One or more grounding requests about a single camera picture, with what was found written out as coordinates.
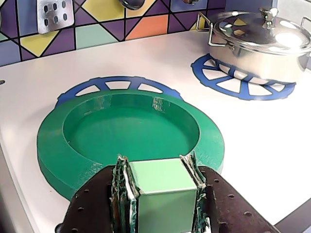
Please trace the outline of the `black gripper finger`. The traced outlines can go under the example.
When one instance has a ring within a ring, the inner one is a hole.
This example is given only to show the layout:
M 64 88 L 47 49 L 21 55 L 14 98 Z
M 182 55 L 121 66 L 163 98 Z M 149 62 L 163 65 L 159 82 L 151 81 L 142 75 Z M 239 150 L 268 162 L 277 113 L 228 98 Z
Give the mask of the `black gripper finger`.
M 72 197 L 61 233 L 136 233 L 140 189 L 128 158 L 118 156 L 91 177 Z
M 197 185 L 193 233 L 278 233 L 217 171 L 198 166 L 195 153 L 179 156 Z

